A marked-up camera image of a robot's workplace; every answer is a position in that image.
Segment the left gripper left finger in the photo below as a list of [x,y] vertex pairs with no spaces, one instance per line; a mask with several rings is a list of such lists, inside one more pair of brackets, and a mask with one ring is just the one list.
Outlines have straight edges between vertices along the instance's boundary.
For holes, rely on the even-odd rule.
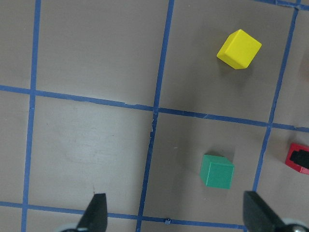
[[105,232],[108,225],[105,193],[94,194],[82,218],[76,226],[78,232]]

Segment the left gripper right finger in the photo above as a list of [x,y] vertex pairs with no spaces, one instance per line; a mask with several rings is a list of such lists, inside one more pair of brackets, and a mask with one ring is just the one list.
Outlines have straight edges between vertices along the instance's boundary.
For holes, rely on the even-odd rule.
[[249,232],[284,232],[289,227],[255,191],[243,193],[243,222]]

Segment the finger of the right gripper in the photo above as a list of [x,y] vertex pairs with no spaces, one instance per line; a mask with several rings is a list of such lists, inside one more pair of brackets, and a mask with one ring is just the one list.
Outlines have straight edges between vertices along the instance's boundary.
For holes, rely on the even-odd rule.
[[309,167],[309,152],[305,150],[293,151],[290,160],[301,167]]

